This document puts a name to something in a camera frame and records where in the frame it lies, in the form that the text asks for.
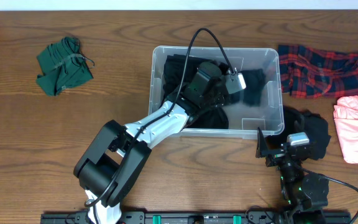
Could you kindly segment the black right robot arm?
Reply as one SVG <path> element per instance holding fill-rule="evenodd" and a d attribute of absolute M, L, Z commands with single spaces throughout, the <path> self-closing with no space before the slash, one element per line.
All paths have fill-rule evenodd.
<path fill-rule="evenodd" d="M 283 198 L 288 202 L 282 215 L 284 223 L 326 223 L 322 208 L 328 204 L 328 180 L 301 166 L 312 155 L 309 144 L 283 143 L 279 149 L 260 148 L 266 166 L 280 172 Z"/>

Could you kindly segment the navy garment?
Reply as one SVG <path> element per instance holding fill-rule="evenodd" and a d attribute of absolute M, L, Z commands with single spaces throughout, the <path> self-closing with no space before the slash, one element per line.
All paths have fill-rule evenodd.
<path fill-rule="evenodd" d="M 230 96 L 231 103 L 243 102 L 248 106 L 260 106 L 262 91 L 266 84 L 265 73 L 262 69 L 243 70 L 246 88 Z"/>

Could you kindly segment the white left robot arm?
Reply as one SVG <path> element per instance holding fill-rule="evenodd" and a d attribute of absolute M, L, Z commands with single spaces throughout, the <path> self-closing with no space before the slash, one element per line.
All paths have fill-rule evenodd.
<path fill-rule="evenodd" d="M 88 196 L 85 207 L 90 221 L 119 221 L 120 203 L 156 145 L 210 111 L 237 103 L 241 93 L 252 100 L 259 99 L 264 85 L 261 70 L 223 73 L 215 63 L 203 62 L 193 72 L 183 70 L 179 84 L 157 111 L 125 125 L 115 120 L 107 122 L 73 171 Z"/>

